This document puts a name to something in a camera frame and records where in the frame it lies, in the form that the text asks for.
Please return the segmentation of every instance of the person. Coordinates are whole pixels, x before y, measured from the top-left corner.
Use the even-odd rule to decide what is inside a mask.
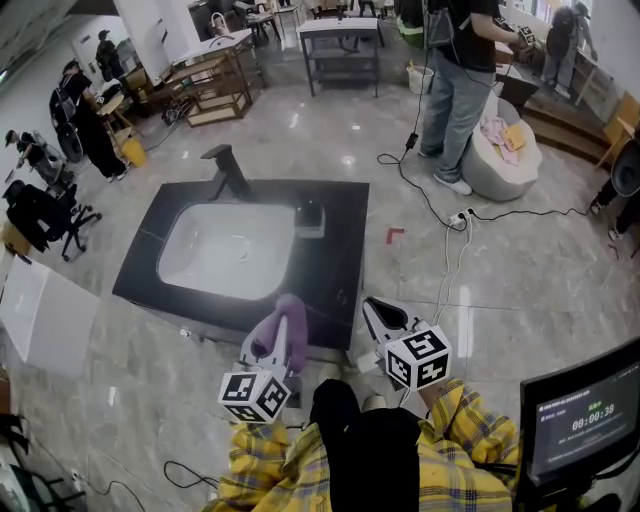
[[[578,48],[580,48],[583,41],[586,40],[587,45],[591,48],[591,58],[594,61],[598,60],[598,53],[593,48],[591,31],[589,30],[589,23],[587,21],[587,17],[589,16],[587,6],[582,2],[578,2],[572,8],[564,7],[562,9],[564,10],[559,9],[558,12],[556,12],[554,24],[556,23],[556,17],[560,18],[562,16],[572,15],[573,20],[569,22],[569,26],[571,27],[571,33],[568,34],[569,49],[562,59],[556,59],[548,53],[546,54],[542,80],[549,85],[553,85],[557,80],[555,91],[564,98],[570,99],[569,87],[573,80],[573,70],[575,68]]]
[[[591,213],[598,215],[600,210],[609,205],[616,197],[618,197],[618,192],[616,192],[611,179],[608,179],[591,202]],[[609,238],[613,242],[620,240],[627,230],[638,222],[640,222],[640,193],[636,192],[629,198],[614,226],[609,230]]]
[[[15,130],[9,130],[5,136],[5,147],[9,144],[15,144],[20,152],[18,160],[18,169],[20,169],[25,160],[33,167],[47,186],[53,190],[56,196],[61,195],[65,191],[65,183],[71,183],[73,176],[69,171],[63,168],[55,169],[43,148],[41,148],[33,136],[24,132],[18,136]]]
[[[475,464],[515,465],[516,427],[462,381],[419,392],[432,425],[378,395],[361,412],[351,387],[327,376],[291,446],[280,421],[235,427],[230,472],[203,512],[512,510],[515,475]]]
[[[105,82],[110,82],[115,78],[126,90],[128,87],[124,79],[124,70],[120,63],[120,56],[113,42],[107,39],[108,35],[108,30],[101,30],[98,33],[98,40],[100,42],[96,50],[96,62],[98,63],[100,71],[102,71],[102,78],[104,78]]]
[[[459,163],[495,83],[495,43],[518,44],[520,36],[493,23],[500,16],[498,0],[451,0],[451,6],[457,28],[453,44],[434,52],[436,74],[419,154],[440,155],[436,181],[469,195]]]
[[[122,180],[127,168],[113,151],[111,138],[98,115],[100,105],[89,89],[91,80],[84,76],[75,60],[64,67],[63,74],[60,87],[76,105],[71,122],[78,130],[85,153],[109,183],[114,178]]]

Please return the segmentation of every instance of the jeans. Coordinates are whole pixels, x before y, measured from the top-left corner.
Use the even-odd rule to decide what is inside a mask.
[[[434,53],[436,75],[420,150],[427,154],[442,150],[435,174],[443,181],[455,183],[461,176],[460,159],[482,117],[495,74],[463,69],[439,51]]]
[[[596,201],[600,206],[607,206],[616,197],[618,197],[616,189],[613,187],[611,180],[607,180],[596,196]],[[638,222],[640,222],[640,192],[628,199],[626,206],[616,220],[616,231],[623,234]]]

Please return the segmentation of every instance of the white bucket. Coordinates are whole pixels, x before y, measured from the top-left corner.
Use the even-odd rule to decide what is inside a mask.
[[[429,85],[431,84],[431,79],[433,78],[433,71],[429,68],[425,70],[422,66],[413,66],[408,67],[407,72],[409,73],[409,89],[413,94],[427,94],[429,90]]]

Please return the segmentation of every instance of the yellow plaid shirt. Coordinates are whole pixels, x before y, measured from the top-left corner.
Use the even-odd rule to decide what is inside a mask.
[[[444,386],[432,417],[433,425],[420,423],[416,445],[420,510],[511,511],[513,478],[476,469],[473,462],[516,464],[513,422],[487,411],[482,397],[460,380]],[[220,479],[219,499],[202,512],[331,510],[329,462],[316,424],[291,446],[280,422],[235,428],[230,474]],[[357,471],[357,461],[353,466]],[[375,492],[377,483],[371,484]]]

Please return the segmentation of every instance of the black cable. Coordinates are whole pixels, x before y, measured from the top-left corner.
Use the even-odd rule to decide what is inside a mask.
[[[120,484],[122,487],[124,487],[127,491],[129,491],[131,493],[131,495],[135,498],[135,500],[138,502],[138,505],[140,506],[140,509],[142,510],[142,512],[147,512],[145,510],[145,508],[142,506],[142,502],[140,501],[140,498],[138,498],[138,496],[136,496],[136,493],[133,492],[129,486],[123,482],[120,482],[119,480],[111,480],[111,482],[109,482],[109,487],[107,487],[107,490],[105,492],[100,492],[98,489],[96,489],[93,485],[91,485],[87,480],[85,480],[84,478],[81,478],[81,480],[87,484],[88,487],[91,488],[91,490],[93,492],[95,492],[96,494],[99,494],[100,496],[106,496],[107,494],[109,494],[111,492],[111,487],[113,487],[113,484]]]
[[[29,428],[29,437],[32,438],[34,441],[36,441],[38,445],[40,445],[40,448],[42,448],[47,453],[47,455],[51,457],[51,459],[58,465],[58,467],[62,470],[63,473],[66,473],[67,476],[71,476],[71,480],[75,480],[73,475],[69,475],[69,470],[58,460],[58,458],[53,453],[49,451],[49,449],[44,445],[44,443],[40,441],[40,439],[38,439],[35,435],[33,435],[33,429],[31,428],[31,422],[29,421],[29,419],[26,416],[23,416],[22,414],[19,414],[18,416],[20,417],[20,419],[24,420],[25,423],[27,424],[27,427]],[[27,439],[27,441],[29,441],[29,444],[33,446],[32,439]],[[80,475],[78,475],[78,478],[82,480],[84,483],[86,483],[87,487],[89,487],[93,492],[95,492],[96,494],[99,494],[100,496],[106,496],[107,494],[109,494],[111,492],[111,487],[113,486],[113,484],[120,484],[133,495],[133,497],[138,502],[138,505],[140,505],[140,509],[142,510],[142,512],[146,512],[145,508],[142,506],[142,503],[140,502],[140,499],[138,498],[136,493],[133,492],[127,484],[120,482],[118,480],[112,480],[111,482],[109,482],[109,487],[107,487],[107,490],[105,492],[100,492],[93,485],[91,485],[88,480],[82,478]]]
[[[173,464],[175,466],[181,467],[182,469],[186,469],[189,473],[191,473],[193,476],[195,476],[198,480],[196,480],[196,481],[194,481],[194,482],[192,482],[190,484],[187,484],[187,485],[179,484],[175,480],[172,480],[171,478],[169,478],[169,475],[167,475],[167,466],[169,464]],[[204,482],[205,484],[210,485],[211,487],[213,487],[217,491],[218,490],[218,484],[220,484],[220,482],[218,480],[216,480],[215,478],[211,478],[209,476],[199,475],[198,473],[196,473],[190,467],[185,466],[184,464],[182,464],[180,462],[176,462],[175,460],[168,460],[167,462],[164,463],[164,477],[167,480],[169,480],[169,482],[171,482],[176,487],[179,487],[180,489],[189,489],[190,487],[193,487],[194,485],[198,485],[199,483]]]
[[[462,229],[454,228],[453,226],[450,226],[449,224],[444,222],[440,218],[440,215],[438,215],[436,213],[436,211],[433,209],[433,207],[431,206],[431,201],[429,201],[429,196],[426,194],[424,189],[421,186],[416,185],[413,181],[411,181],[410,179],[408,179],[404,175],[404,172],[402,171],[402,161],[404,160],[404,157],[407,156],[408,152],[409,152],[409,150],[406,149],[404,154],[402,155],[402,158],[400,158],[400,160],[398,160],[395,156],[390,155],[389,153],[381,153],[381,154],[378,155],[377,160],[378,160],[378,163],[380,165],[397,165],[398,166],[398,172],[400,173],[400,177],[404,181],[406,181],[409,185],[411,185],[413,188],[415,188],[415,189],[420,191],[420,193],[422,194],[422,197],[424,197],[425,201],[427,201],[427,206],[429,207],[429,210],[431,210],[431,213],[433,213],[435,218],[438,219],[438,222],[440,224],[442,224],[445,228],[451,228],[453,231],[457,231],[458,233],[462,233],[462,232],[466,231],[466,229],[467,229],[467,219],[466,218],[464,219],[464,227]],[[383,162],[383,161],[380,160],[381,157],[388,157],[392,161],[391,162]]]
[[[588,210],[586,212],[581,212],[579,210],[576,210],[575,208],[569,208],[566,212],[561,212],[560,210],[549,210],[548,212],[533,212],[531,210],[512,210],[510,212],[502,213],[500,215],[496,215],[495,217],[490,217],[490,218],[487,219],[487,218],[484,218],[484,217],[480,217],[472,208],[469,208],[468,211],[476,219],[484,220],[484,221],[487,221],[487,222],[491,222],[491,221],[494,221],[494,220],[497,220],[497,219],[501,219],[502,217],[506,217],[507,215],[513,215],[514,213],[526,213],[526,214],[529,214],[529,215],[537,215],[539,217],[544,217],[545,215],[551,215],[552,213],[557,213],[559,215],[567,216],[571,212],[576,212],[578,215],[582,215],[583,217],[586,217],[587,215],[589,215],[589,211]]]

